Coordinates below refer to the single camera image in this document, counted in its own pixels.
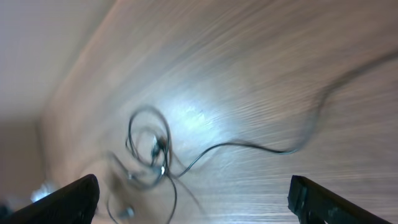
cord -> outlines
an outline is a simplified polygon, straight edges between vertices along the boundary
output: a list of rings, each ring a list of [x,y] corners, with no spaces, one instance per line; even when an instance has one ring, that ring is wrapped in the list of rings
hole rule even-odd
[[[181,173],[175,175],[171,173],[170,171],[170,164],[171,164],[171,150],[172,150],[172,143],[171,143],[171,133],[170,133],[170,127],[167,123],[167,120],[163,116],[163,114],[153,106],[143,106],[140,107],[139,109],[135,110],[133,114],[130,117],[129,120],[129,125],[128,125],[128,130],[127,130],[127,139],[126,139],[126,149],[129,151],[131,156],[135,158],[135,160],[143,165],[144,167],[148,168],[149,170],[152,171],[153,174],[156,175],[156,178],[152,182],[145,182],[141,180],[141,177],[146,176],[146,174],[143,173],[137,173],[137,172],[131,172],[129,171],[123,164],[122,162],[114,155],[112,152],[110,152],[109,158],[112,158],[116,164],[119,166],[119,168],[124,172],[126,175],[127,182],[131,184],[133,187],[139,189],[139,190],[149,190],[152,189],[160,184],[162,179],[164,177],[168,178],[172,184],[172,187],[174,189],[174,205],[172,208],[172,211],[170,213],[169,219],[167,220],[166,224],[169,224],[171,222],[171,219],[174,216],[175,209],[177,206],[177,188],[175,186],[175,183],[173,179],[177,180],[181,176],[185,175],[206,153],[219,148],[219,147],[225,147],[225,146],[236,146],[236,147],[246,147],[246,148],[251,148],[251,149],[258,149],[266,152],[270,152],[273,154],[278,154],[278,155],[288,155],[288,154],[293,154],[301,149],[304,148],[304,146],[309,142],[311,139],[312,135],[315,132],[317,122],[320,117],[320,113],[322,108],[325,105],[326,100],[337,90],[339,90],[341,87],[347,85],[348,83],[352,82],[356,78],[360,77],[361,75],[364,75],[368,73],[369,71],[387,63],[392,60],[395,60],[398,58],[398,50],[391,52],[389,54],[386,54],[382,57],[379,57],[373,61],[370,61],[358,68],[355,68],[354,70],[350,70],[344,74],[342,74],[340,77],[338,77],[335,81],[331,82],[329,85],[324,87],[314,98],[314,103],[313,107],[310,109],[308,112],[307,119],[305,121],[305,126],[304,126],[304,132],[302,134],[302,137],[291,147],[288,147],[283,150],[277,150],[277,149],[271,149],[265,146],[261,146],[255,143],[251,142],[246,142],[246,141],[230,141],[230,142],[224,142],[224,143],[219,143],[214,146],[209,147],[208,149],[205,149],[195,160],[191,162],[191,164]],[[137,116],[141,113],[152,113],[156,117],[158,117],[162,123],[163,128],[165,129],[165,134],[160,133],[159,130],[154,130],[151,128],[144,128],[142,131],[143,132],[148,132],[149,134],[152,134],[156,138],[156,143],[154,144],[154,147],[152,148],[151,151],[151,158],[152,160],[150,162],[144,161],[140,156],[139,152],[134,144],[134,141],[132,139],[132,125],[134,120],[137,118]],[[163,160],[158,163],[157,161],[159,158],[163,155]],[[109,203],[107,203],[107,208],[108,208],[108,213],[111,219],[116,223],[117,221],[113,218],[113,216],[109,212]]]

cable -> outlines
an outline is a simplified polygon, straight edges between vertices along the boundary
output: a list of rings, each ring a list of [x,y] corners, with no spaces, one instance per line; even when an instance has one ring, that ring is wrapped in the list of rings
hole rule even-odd
[[[254,144],[251,142],[246,142],[246,141],[231,141],[231,142],[224,142],[224,143],[219,143],[214,146],[209,147],[208,149],[205,149],[195,160],[191,162],[191,164],[181,173],[175,175],[171,173],[170,171],[170,164],[171,164],[171,159],[172,159],[172,143],[171,143],[171,133],[170,133],[170,127],[167,123],[167,120],[163,116],[163,114],[153,106],[143,106],[140,107],[139,109],[135,110],[133,114],[130,117],[129,120],[129,125],[128,125],[128,130],[127,130],[127,139],[126,139],[126,149],[127,151],[131,154],[135,160],[143,165],[144,167],[148,168],[151,170],[152,174],[156,175],[156,178],[152,182],[145,182],[141,179],[141,177],[146,176],[147,174],[145,173],[137,173],[137,172],[131,172],[129,171],[123,164],[122,162],[114,155],[112,152],[109,152],[108,158],[111,158],[116,162],[116,164],[119,166],[119,168],[124,172],[124,175],[126,176],[127,182],[131,184],[133,187],[139,189],[139,190],[149,190],[152,189],[160,184],[162,179],[164,177],[168,178],[172,184],[172,187],[174,189],[174,205],[171,211],[171,214],[169,216],[169,219],[167,220],[166,224],[169,224],[171,222],[171,219],[174,216],[175,213],[175,208],[177,206],[177,188],[175,186],[175,183],[173,179],[178,179],[181,176],[185,175],[195,164],[198,162],[206,153],[219,148],[219,147],[224,147],[224,146],[237,146],[237,147],[247,147],[251,149],[259,149],[262,151],[270,152],[273,154],[278,154],[278,155],[288,155],[288,154],[293,154],[301,149],[304,148],[304,146],[309,142],[311,139],[312,135],[315,132],[315,128],[317,126],[317,122],[320,117],[320,113],[322,108],[325,105],[326,100],[337,90],[339,90],[341,87],[347,85],[348,83],[352,82],[356,78],[360,77],[361,75],[364,75],[368,73],[369,71],[381,66],[382,64],[385,64],[387,62],[390,62],[392,60],[395,60],[398,58],[398,50],[391,52],[389,54],[386,54],[382,57],[379,57],[373,61],[370,61],[358,68],[355,68],[354,70],[348,71],[344,74],[342,74],[340,77],[338,77],[335,81],[333,81],[331,84],[327,85],[324,87],[319,94],[317,94],[314,98],[314,103],[313,107],[310,109],[308,112],[307,119],[305,120],[305,126],[304,126],[304,132],[302,134],[302,137],[291,147],[288,147],[283,150],[277,150],[277,149],[271,149],[265,146],[261,146],[258,144]],[[158,117],[162,123],[163,128],[165,129],[165,134],[161,133],[159,130],[154,130],[149,127],[143,128],[143,132],[148,132],[152,134],[156,138],[156,143],[154,144],[152,151],[151,151],[151,158],[152,160],[150,162],[144,161],[141,159],[139,156],[138,149],[136,148],[136,145],[134,144],[134,141],[132,139],[132,125],[134,120],[137,118],[137,116],[141,113],[152,113],[156,117]],[[163,155],[163,160],[158,163],[158,159]],[[110,218],[117,224],[117,221],[112,217],[112,215],[109,212],[109,203],[107,203],[108,207],[108,213]]]

wooden floor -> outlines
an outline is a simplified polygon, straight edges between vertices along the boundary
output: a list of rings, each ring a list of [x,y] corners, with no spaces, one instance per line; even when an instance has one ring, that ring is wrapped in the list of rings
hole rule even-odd
[[[320,88],[398,49],[397,11],[395,0],[120,0],[45,110],[49,174],[66,185],[106,151],[135,166],[124,148],[127,122],[147,104],[167,118],[185,165],[230,139],[287,147]],[[397,114],[398,61],[333,95],[304,150],[226,147],[204,158],[181,181],[205,213],[177,185],[172,223],[298,223],[287,208],[292,175],[398,222]],[[116,185],[107,167],[83,171],[98,176],[104,213]],[[133,204],[130,223],[165,223],[172,209],[167,181],[150,192],[117,191],[111,204]]]

wooden surface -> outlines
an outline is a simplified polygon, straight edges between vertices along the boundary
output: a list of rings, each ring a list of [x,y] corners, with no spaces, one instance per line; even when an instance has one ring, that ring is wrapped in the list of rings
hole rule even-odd
[[[289,146],[321,87],[398,48],[397,11],[394,0],[119,1],[45,110],[49,174],[66,185],[108,150],[135,166],[124,140],[144,104],[163,112],[185,165],[230,139]],[[205,214],[178,185],[172,223],[297,223],[287,208],[293,174],[398,222],[397,70],[388,63],[335,94],[303,151],[211,153],[181,178]],[[105,162],[84,172],[99,177],[104,212],[115,180]],[[172,208],[167,181],[118,192],[136,209],[130,223],[164,223]]]

black object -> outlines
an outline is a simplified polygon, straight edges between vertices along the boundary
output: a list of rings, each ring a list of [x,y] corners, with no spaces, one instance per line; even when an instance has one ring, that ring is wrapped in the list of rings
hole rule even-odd
[[[292,176],[287,200],[301,224],[389,223],[301,176]]]
[[[0,220],[0,224],[89,224],[99,198],[97,178],[89,174]]]

